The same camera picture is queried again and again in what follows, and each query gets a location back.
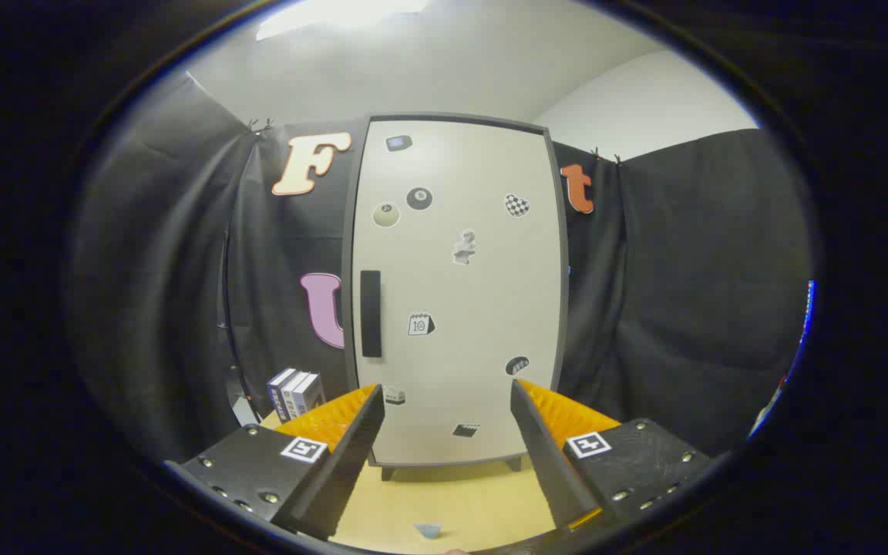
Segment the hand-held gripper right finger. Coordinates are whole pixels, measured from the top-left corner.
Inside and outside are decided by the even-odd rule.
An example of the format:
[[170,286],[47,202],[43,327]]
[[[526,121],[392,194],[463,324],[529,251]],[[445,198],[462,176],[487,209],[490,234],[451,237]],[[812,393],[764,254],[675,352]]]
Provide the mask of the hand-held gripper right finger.
[[522,379],[512,382],[510,411],[558,530],[627,526],[715,464],[652,419],[618,422]]

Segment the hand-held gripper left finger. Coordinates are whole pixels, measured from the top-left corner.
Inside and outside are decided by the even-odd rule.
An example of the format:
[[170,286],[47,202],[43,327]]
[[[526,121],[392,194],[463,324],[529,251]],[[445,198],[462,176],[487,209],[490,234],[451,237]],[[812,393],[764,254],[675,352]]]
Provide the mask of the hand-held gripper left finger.
[[280,426],[245,425],[166,470],[188,491],[248,526],[335,534],[385,417],[369,384]]

